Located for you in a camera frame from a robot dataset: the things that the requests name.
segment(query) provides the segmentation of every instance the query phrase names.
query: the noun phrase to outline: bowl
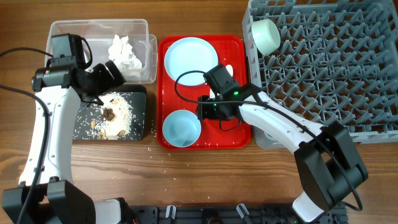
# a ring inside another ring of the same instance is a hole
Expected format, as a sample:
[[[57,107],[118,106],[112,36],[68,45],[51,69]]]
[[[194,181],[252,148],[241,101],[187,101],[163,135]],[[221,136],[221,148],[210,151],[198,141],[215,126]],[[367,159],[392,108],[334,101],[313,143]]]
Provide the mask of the bowl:
[[[188,147],[195,143],[201,133],[198,117],[187,110],[170,113],[163,122],[163,136],[174,147]]]

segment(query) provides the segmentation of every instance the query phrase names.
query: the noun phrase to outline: white tissue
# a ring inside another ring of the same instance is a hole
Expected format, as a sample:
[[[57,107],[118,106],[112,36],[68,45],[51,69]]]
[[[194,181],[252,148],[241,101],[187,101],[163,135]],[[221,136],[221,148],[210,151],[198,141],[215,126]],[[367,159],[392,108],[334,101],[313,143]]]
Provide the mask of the white tissue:
[[[108,49],[108,53],[109,59],[115,63],[119,70],[142,68],[141,61],[132,51],[132,46],[129,44],[128,36],[120,39],[118,35],[115,35],[113,44]]]

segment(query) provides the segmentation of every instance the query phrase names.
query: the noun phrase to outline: red tray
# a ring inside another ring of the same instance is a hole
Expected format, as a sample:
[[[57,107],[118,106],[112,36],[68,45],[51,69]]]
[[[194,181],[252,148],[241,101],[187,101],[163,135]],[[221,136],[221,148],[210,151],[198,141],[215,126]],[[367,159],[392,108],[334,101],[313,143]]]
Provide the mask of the red tray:
[[[242,123],[238,128],[230,131],[222,131],[219,121],[208,119],[201,122],[201,134],[199,139],[191,146],[178,148],[170,145],[163,137],[162,128],[165,118],[176,110],[189,110],[196,114],[197,105],[180,99],[174,91],[172,80],[164,68],[164,55],[167,49],[177,40],[188,36],[166,37],[159,44],[158,80],[157,80],[157,141],[165,149],[169,150],[198,150],[198,149],[236,149],[245,146],[251,139],[250,125]],[[233,78],[239,84],[246,83],[246,59],[244,56],[243,41],[234,35],[197,35],[209,42],[218,55],[218,63],[232,65]],[[199,96],[209,95],[210,87],[202,84],[198,86],[178,85],[181,95],[197,100]],[[238,120],[223,121],[223,129],[236,126]]]

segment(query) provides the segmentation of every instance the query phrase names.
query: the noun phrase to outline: wooden tabletop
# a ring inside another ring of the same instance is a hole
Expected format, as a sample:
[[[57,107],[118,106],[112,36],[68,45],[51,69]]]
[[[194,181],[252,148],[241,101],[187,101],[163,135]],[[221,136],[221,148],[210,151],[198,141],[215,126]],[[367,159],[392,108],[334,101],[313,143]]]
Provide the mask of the wooden tabletop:
[[[130,1],[0,5],[0,51],[45,50],[57,20],[143,18],[158,42],[169,35],[234,34],[243,37],[247,0]],[[30,79],[44,57],[15,52],[0,59],[0,83],[32,92]],[[155,122],[156,82],[146,85],[147,121]],[[29,153],[35,118],[30,98],[0,90],[0,190],[17,186]],[[358,188],[364,211],[348,210],[350,223],[398,221],[397,144],[359,145],[369,179]],[[289,203],[302,193],[294,157],[286,149],[169,152],[153,133],[139,142],[76,141],[72,149],[75,185],[93,200],[124,197],[130,205],[182,206]],[[347,201],[354,203],[351,196]],[[10,223],[0,209],[0,223]]]

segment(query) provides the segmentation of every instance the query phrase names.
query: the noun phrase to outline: white plate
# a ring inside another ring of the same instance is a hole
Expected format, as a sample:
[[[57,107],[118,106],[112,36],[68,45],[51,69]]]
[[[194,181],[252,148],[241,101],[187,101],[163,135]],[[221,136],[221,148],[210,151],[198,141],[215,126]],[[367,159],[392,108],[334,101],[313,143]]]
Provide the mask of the white plate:
[[[187,37],[174,42],[167,49],[164,67],[174,81],[184,72],[199,70],[208,72],[218,65],[216,50],[209,42]],[[202,73],[191,73],[182,77],[178,83],[186,86],[200,85],[205,82]]]

